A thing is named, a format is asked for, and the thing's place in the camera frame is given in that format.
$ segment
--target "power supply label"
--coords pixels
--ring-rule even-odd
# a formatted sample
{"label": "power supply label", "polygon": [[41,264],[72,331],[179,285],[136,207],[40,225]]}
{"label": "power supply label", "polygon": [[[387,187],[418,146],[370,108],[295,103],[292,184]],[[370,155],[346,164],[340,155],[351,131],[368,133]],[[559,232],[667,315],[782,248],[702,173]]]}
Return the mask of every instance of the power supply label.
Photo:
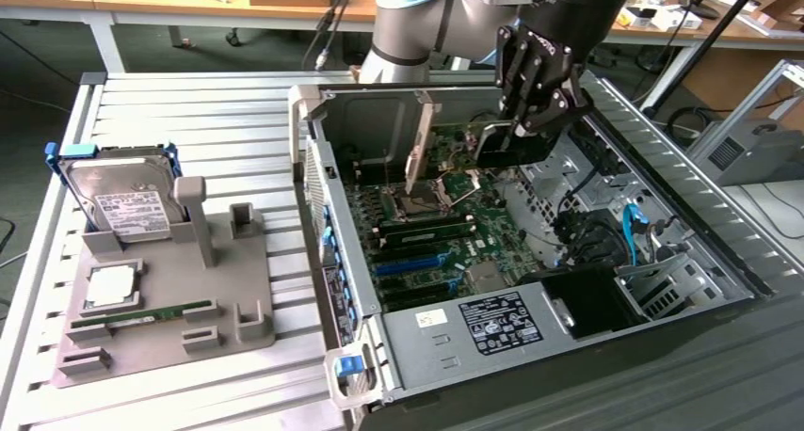
{"label": "power supply label", "polygon": [[169,222],[157,191],[94,196],[105,220],[117,235],[167,231]]}
{"label": "power supply label", "polygon": [[464,302],[458,307],[483,356],[543,340],[518,292]]}

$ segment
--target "white slatted table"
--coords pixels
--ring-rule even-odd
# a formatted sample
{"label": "white slatted table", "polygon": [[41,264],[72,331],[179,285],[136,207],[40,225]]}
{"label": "white slatted table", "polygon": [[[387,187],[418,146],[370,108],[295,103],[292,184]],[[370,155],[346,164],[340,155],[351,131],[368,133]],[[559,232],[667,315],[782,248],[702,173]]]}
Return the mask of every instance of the white slatted table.
{"label": "white slatted table", "polygon": [[[490,75],[444,72],[434,81],[490,81]],[[184,175],[207,179],[204,211],[249,201],[263,213],[277,340],[64,390],[49,386],[85,220],[53,178],[0,342],[2,430],[344,428],[323,373],[285,95],[296,84],[350,82],[346,72],[123,73],[81,86],[64,143],[171,140]]]}

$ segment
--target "hard drive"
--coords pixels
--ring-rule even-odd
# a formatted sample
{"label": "hard drive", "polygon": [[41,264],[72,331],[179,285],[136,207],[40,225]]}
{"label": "hard drive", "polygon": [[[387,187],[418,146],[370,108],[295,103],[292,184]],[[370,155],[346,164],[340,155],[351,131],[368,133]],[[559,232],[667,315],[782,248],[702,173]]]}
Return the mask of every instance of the hard drive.
{"label": "hard drive", "polygon": [[124,243],[169,238],[169,225],[187,219],[173,200],[180,176],[175,146],[98,149],[73,144],[60,155],[54,150],[49,144],[48,165],[73,192],[90,230],[113,231]]}

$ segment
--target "gray floor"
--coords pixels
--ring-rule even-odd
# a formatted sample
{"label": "gray floor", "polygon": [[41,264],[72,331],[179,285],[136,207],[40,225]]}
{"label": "gray floor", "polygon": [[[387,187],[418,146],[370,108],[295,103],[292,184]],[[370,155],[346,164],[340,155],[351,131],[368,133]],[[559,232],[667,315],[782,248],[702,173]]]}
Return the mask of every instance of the gray floor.
{"label": "gray floor", "polygon": [[[60,72],[74,81],[82,72],[102,71],[102,62],[84,24],[41,22],[36,26],[17,21],[0,21],[0,30],[12,36]],[[129,72],[241,72],[297,71],[309,41],[309,33],[240,30],[243,46],[232,48],[224,41],[221,28],[183,28],[181,35],[195,47],[176,49],[169,45],[167,28],[151,25],[119,25],[114,28],[120,52]],[[351,44],[366,43],[368,35],[350,35]],[[343,70],[340,45],[331,50],[327,68]],[[591,70],[611,79],[626,94],[642,75],[633,64],[635,47],[623,47],[618,66]],[[434,56],[432,66],[442,65]],[[645,81],[649,87],[653,75]],[[74,86],[52,74],[5,39],[0,38],[0,89],[36,100],[72,107]],[[661,117],[678,106],[698,104],[685,90],[677,91]],[[49,171],[42,163],[48,141],[60,140],[68,114],[28,104],[0,93],[0,216],[16,222],[16,233],[0,260],[28,249]],[[0,270],[0,296],[10,298],[22,264]]]}

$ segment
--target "motherboard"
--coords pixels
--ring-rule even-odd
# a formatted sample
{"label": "motherboard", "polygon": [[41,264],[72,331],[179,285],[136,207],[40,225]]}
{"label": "motherboard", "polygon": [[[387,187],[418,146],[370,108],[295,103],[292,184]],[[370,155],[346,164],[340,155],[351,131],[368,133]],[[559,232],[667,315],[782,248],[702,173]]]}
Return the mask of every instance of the motherboard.
{"label": "motherboard", "polygon": [[466,124],[434,128],[410,188],[402,167],[351,165],[348,206],[384,311],[500,290],[543,268],[506,209],[510,181],[472,167],[474,134]]}

